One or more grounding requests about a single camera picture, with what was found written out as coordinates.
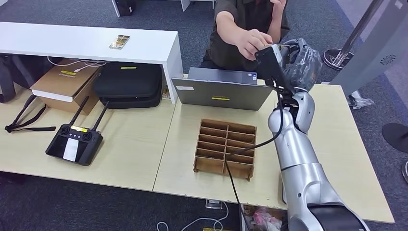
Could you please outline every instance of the metal pole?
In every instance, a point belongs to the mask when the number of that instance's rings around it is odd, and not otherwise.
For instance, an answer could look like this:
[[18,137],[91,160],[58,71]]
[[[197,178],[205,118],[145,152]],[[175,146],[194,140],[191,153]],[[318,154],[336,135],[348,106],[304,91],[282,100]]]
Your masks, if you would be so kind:
[[369,7],[367,8],[364,15],[361,17],[356,28],[351,33],[350,37],[347,39],[343,48],[340,49],[329,49],[324,52],[323,61],[324,63],[336,70],[342,70],[348,61],[353,58],[353,54],[350,52],[355,41],[361,35],[363,30],[366,28],[367,24],[370,22],[371,18],[377,12],[378,8],[381,6],[383,0],[373,0]]

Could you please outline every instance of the black bag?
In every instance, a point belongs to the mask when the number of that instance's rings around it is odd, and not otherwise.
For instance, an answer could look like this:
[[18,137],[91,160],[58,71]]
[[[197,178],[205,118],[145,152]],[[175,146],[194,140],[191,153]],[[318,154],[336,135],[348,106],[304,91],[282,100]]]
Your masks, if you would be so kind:
[[162,98],[162,69],[158,64],[108,63],[93,89],[111,109],[156,107]]
[[[48,62],[46,57],[17,54],[0,54],[0,88],[2,91],[2,94],[0,94],[0,103],[6,103],[15,97],[14,82],[24,88],[29,89],[51,68],[52,64]],[[44,106],[32,119],[23,124],[17,124],[24,110],[30,105],[35,97],[35,95],[32,95],[30,96],[30,98],[28,98],[17,118],[10,125],[5,127],[6,131],[12,132],[23,129],[31,131],[55,130],[55,127],[22,128],[38,120],[41,114],[45,111],[46,106]]]

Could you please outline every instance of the laptop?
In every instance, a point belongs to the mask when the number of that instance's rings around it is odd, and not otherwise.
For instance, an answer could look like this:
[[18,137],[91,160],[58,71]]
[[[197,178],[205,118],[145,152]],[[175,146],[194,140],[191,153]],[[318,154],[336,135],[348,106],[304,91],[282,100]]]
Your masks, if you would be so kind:
[[188,78],[172,78],[181,103],[258,111],[272,89],[255,72],[192,67]]

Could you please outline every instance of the black cable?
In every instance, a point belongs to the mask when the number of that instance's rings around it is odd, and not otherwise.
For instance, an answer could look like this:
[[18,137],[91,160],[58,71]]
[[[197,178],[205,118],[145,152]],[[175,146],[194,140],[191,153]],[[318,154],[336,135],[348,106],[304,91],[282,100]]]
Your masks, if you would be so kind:
[[279,90],[278,85],[276,85],[276,90],[277,90],[276,93],[277,93],[277,95],[278,95],[278,107],[279,107],[279,110],[280,110],[280,112],[281,112],[281,113],[280,113],[280,119],[281,119],[281,120],[280,120],[280,124],[281,124],[281,125],[279,126],[278,132],[277,132],[271,139],[269,139],[269,140],[267,140],[267,141],[265,141],[265,142],[263,142],[263,143],[260,143],[260,144],[257,144],[257,145],[253,145],[253,146],[251,146],[251,147],[248,147],[248,148],[245,148],[245,149],[242,149],[242,150],[233,152],[233,153],[231,153],[231,154],[229,154],[229,155],[226,155],[225,158],[224,158],[224,163],[225,163],[225,166],[227,167],[227,171],[228,171],[228,174],[229,174],[229,179],[231,179],[232,189],[234,190],[235,198],[237,199],[238,209],[240,210],[240,212],[241,212],[241,214],[242,214],[242,218],[244,219],[245,225],[246,225],[246,227],[247,227],[248,230],[250,230],[250,229],[249,229],[249,225],[248,225],[247,220],[245,219],[245,214],[243,213],[243,209],[242,209],[242,207],[241,207],[240,200],[238,199],[238,194],[237,194],[237,190],[235,189],[234,180],[232,179],[231,171],[230,171],[230,168],[228,167],[227,156],[232,156],[232,155],[241,154],[241,153],[244,153],[244,152],[246,152],[246,151],[248,151],[248,150],[255,149],[255,148],[259,148],[259,147],[262,147],[262,146],[264,146],[264,145],[267,145],[267,144],[271,143],[272,141],[274,141],[274,140],[281,134],[282,129],[283,129],[283,106],[282,106],[282,99],[281,99],[280,93],[279,93],[279,91],[278,91],[278,90]]

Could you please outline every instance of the desk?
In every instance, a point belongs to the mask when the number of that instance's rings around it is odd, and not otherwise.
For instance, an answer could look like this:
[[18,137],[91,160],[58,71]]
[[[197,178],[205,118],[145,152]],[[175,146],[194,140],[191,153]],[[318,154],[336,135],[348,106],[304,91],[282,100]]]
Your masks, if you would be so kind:
[[[29,95],[25,90],[10,103],[0,104],[0,125],[14,120]],[[332,185],[363,219],[394,222],[341,88],[317,84],[311,95],[316,111],[309,137]],[[228,177],[193,172],[200,120],[257,126],[260,143],[271,137],[267,117],[276,101],[271,94],[258,112],[179,101],[174,106],[166,100],[151,109],[108,110],[99,126],[104,144],[88,167],[44,154],[54,132],[9,134],[1,130],[0,171],[235,202]],[[39,110],[42,104],[37,102],[35,109]],[[92,126],[101,109],[98,103],[89,116],[81,115],[76,125]],[[59,126],[71,117],[71,113],[48,109],[33,126]],[[285,209],[279,172],[273,144],[257,149],[251,181],[235,180],[241,202]]]
[[[177,31],[5,22],[0,31],[5,32],[0,33],[0,53],[160,64],[176,103],[171,78],[183,75]],[[118,35],[130,39],[122,50],[110,49]]]
[[[24,90],[9,103],[0,103],[0,125],[10,124],[31,91]],[[42,108],[33,102],[31,118]],[[27,175],[151,191],[170,127],[175,105],[162,100],[155,108],[107,110],[98,130],[102,146],[88,166],[45,155],[55,132],[0,131],[0,170]],[[92,127],[102,111],[98,103],[89,116],[80,115],[75,125]],[[59,126],[69,123],[74,114],[48,108],[31,127]]]
[[[363,219],[394,222],[353,116],[340,86],[314,86],[316,111],[309,137],[327,177],[344,202]],[[186,105],[178,102],[171,122],[154,192],[236,202],[228,176],[193,172],[202,118],[257,126],[256,142],[271,138],[267,126],[276,106],[272,93],[258,112]],[[285,209],[281,202],[279,163],[274,144],[255,152],[251,181],[235,179],[241,203]]]

